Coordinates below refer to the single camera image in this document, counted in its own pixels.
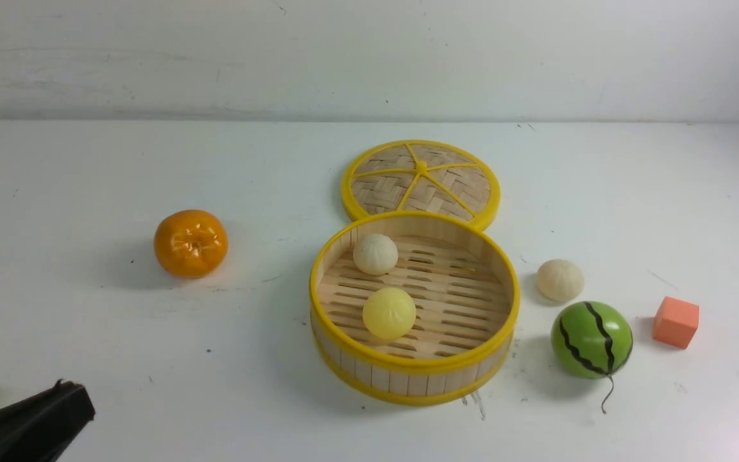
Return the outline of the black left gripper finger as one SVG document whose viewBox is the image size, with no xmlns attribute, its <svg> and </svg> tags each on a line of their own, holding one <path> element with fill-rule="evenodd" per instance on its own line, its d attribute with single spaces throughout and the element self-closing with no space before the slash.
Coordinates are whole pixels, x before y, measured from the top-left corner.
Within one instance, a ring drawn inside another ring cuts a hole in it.
<svg viewBox="0 0 739 462">
<path fill-rule="evenodd" d="M 85 386 L 59 379 L 0 408 L 0 461 L 56 461 L 94 418 Z"/>
</svg>

